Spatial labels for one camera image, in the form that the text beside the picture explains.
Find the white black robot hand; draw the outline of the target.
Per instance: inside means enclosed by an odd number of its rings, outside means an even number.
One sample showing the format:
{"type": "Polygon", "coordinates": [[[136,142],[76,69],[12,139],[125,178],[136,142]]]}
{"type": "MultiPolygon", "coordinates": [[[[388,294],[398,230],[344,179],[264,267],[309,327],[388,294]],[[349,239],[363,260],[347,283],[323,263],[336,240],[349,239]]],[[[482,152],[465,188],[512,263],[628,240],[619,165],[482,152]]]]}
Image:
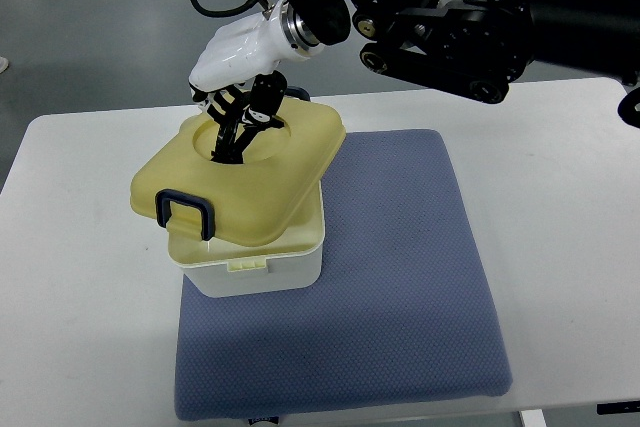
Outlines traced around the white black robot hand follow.
{"type": "Polygon", "coordinates": [[[220,127],[281,128],[276,113],[287,81],[279,65],[323,49],[290,2],[279,0],[216,31],[189,75],[193,101],[220,127]]]}

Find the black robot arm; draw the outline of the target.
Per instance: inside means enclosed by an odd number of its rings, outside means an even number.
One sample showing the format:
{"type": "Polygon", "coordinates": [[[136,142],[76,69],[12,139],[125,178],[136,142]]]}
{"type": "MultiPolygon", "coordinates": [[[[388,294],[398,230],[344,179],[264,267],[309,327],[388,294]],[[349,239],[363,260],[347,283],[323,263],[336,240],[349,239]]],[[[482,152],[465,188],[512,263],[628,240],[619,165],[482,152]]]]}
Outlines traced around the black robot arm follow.
{"type": "Polygon", "coordinates": [[[639,0],[247,0],[225,16],[189,77],[198,102],[356,31],[369,70],[487,104],[534,61],[605,75],[639,123],[639,0]]]}

